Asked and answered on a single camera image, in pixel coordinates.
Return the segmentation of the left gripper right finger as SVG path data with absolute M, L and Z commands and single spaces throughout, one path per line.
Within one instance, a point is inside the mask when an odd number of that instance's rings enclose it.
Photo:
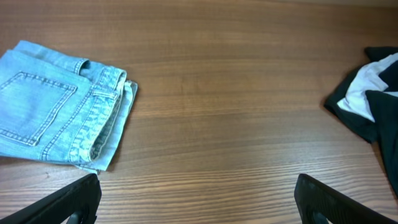
M 294 199 L 302 223 L 397 224 L 307 174 L 298 176 Z

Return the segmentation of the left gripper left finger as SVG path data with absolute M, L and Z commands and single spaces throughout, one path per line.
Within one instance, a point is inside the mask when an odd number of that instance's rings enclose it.
M 98 176 L 88 174 L 1 219 L 1 224 L 94 224 L 101 196 Z

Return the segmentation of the light blue denim jeans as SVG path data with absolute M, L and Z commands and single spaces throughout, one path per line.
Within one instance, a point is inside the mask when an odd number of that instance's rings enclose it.
M 123 69 L 22 40 L 1 57 L 1 155 L 105 171 L 137 89 Z

